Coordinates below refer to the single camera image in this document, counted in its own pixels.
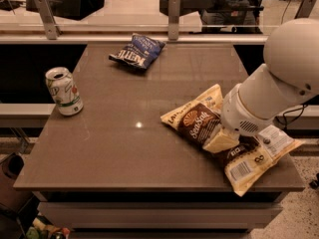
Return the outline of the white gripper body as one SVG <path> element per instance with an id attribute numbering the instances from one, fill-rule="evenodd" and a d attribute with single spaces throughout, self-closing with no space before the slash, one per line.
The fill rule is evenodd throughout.
<path id="1" fill-rule="evenodd" d="M 268 111 L 272 93 L 267 84 L 237 84 L 224 98 L 221 123 L 244 136 L 255 136 L 272 124 L 274 115 Z"/>

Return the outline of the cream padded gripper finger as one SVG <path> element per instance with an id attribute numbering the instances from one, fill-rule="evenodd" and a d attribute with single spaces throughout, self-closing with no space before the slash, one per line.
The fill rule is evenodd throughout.
<path id="1" fill-rule="evenodd" d="M 213 135 L 204 143 L 203 149 L 211 153 L 219 153 L 239 144 L 239 133 L 225 127 L 216 129 Z"/>

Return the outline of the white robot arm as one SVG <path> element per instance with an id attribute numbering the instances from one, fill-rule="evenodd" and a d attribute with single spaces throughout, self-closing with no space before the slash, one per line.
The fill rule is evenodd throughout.
<path id="1" fill-rule="evenodd" d="M 278 114 L 319 95 L 319 21 L 299 18 L 282 24 L 264 43 L 263 60 L 225 96 L 221 126 L 205 150 L 230 149 L 242 135 L 257 135 Z"/>

